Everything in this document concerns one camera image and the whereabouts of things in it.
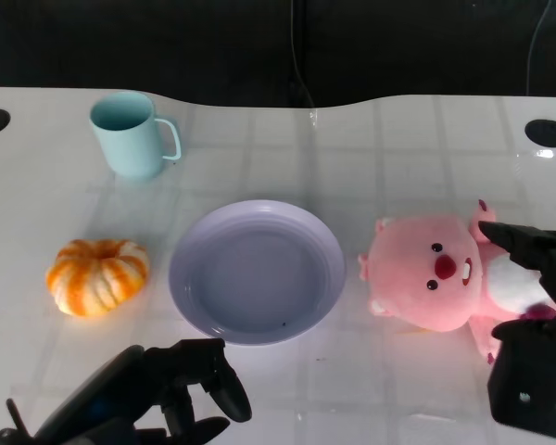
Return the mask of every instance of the lavender plate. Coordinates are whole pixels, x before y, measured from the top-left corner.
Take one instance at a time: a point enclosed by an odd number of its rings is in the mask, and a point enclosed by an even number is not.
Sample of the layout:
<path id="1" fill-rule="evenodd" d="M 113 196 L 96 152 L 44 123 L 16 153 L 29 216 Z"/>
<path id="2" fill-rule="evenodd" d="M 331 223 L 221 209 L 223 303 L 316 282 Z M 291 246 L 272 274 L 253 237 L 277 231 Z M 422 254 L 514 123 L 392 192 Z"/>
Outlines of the lavender plate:
<path id="1" fill-rule="evenodd" d="M 169 271 L 185 320 L 240 345 L 311 329 L 334 307 L 345 279 L 334 234 L 309 212 L 277 201 L 211 212 L 181 239 Z"/>

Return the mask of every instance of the mug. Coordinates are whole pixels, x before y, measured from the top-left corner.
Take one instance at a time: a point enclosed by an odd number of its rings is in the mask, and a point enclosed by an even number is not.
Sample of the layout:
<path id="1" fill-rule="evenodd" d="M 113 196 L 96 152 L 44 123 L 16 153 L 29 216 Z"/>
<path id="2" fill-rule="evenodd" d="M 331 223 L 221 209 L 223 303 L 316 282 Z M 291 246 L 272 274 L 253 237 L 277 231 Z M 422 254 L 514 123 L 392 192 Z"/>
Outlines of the mug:
<path id="1" fill-rule="evenodd" d="M 157 122 L 171 127 L 176 154 L 165 156 Z M 146 95 L 123 91 L 109 95 L 91 109 L 93 130 L 111 170 L 133 180 L 157 176 L 163 160 L 177 160 L 182 147 L 176 126 L 155 113 L 155 105 Z"/>

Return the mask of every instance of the black cable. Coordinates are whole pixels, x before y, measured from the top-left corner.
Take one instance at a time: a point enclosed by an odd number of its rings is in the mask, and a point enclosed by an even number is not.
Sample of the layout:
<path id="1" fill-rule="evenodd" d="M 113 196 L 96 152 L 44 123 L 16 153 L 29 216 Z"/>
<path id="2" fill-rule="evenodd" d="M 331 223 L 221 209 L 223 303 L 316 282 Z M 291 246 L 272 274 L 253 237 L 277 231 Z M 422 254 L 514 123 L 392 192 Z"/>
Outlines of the black cable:
<path id="1" fill-rule="evenodd" d="M 293 53 L 293 63 L 295 64 L 295 74 L 297 75 L 298 82 L 303 87 L 310 108 L 315 108 L 315 103 L 313 102 L 309 89 L 298 70 L 297 51 L 295 50 L 295 0 L 290 0 L 290 49 Z"/>
<path id="2" fill-rule="evenodd" d="M 544 12 L 541 13 L 539 20 L 537 21 L 536 29 L 534 30 L 534 35 L 531 36 L 531 44 L 529 44 L 529 53 L 527 54 L 527 76 L 525 80 L 525 95 L 529 95 L 529 80 L 531 74 L 531 55 L 534 52 L 534 46 L 536 44 L 537 34 L 539 33 L 539 29 L 541 28 L 541 24 L 546 18 L 548 11 L 550 11 L 550 6 L 552 5 L 552 0 L 548 0 L 546 4 L 546 8 Z"/>

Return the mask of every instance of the table surface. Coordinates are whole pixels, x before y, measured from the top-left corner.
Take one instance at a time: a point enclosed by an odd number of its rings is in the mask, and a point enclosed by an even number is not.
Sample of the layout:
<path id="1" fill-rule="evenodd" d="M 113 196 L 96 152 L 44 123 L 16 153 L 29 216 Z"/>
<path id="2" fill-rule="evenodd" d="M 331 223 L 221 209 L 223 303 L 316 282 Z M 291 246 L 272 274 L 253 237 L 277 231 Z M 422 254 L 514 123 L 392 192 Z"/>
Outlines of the table surface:
<path id="1" fill-rule="evenodd" d="M 109 171 L 88 123 L 108 91 L 0 89 L 0 428 L 13 397 L 31 432 L 96 367 L 132 344 L 202 337 L 171 302 L 173 246 L 207 212 L 251 198 L 307 208 L 347 256 L 344 293 L 307 334 L 264 348 L 227 347 L 253 420 L 221 444 L 550 443 L 496 425 L 490 367 L 469 332 L 412 333 L 366 311 L 356 256 L 377 217 L 456 212 L 478 198 L 507 223 L 556 227 L 556 150 L 524 135 L 556 120 L 556 98 L 398 96 L 319 110 L 213 108 L 152 95 L 181 128 L 184 156 L 147 184 Z M 162 130 L 166 137 L 167 130 Z M 105 318 L 57 311 L 44 272 L 77 237 L 145 245 L 145 290 Z M 220 414 L 194 388 L 196 416 Z M 151 410 L 138 426 L 163 426 Z"/>

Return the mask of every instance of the pumpkin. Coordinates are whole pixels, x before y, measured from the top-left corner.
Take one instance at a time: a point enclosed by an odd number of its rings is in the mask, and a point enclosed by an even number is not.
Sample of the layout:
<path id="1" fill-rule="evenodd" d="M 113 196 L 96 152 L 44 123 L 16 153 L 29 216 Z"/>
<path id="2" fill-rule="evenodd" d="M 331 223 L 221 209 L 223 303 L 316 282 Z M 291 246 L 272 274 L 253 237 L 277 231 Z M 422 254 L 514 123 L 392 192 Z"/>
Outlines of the pumpkin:
<path id="1" fill-rule="evenodd" d="M 75 239 L 58 252 L 45 280 L 62 312 L 94 317 L 136 295 L 148 272 L 146 250 L 133 241 Z"/>

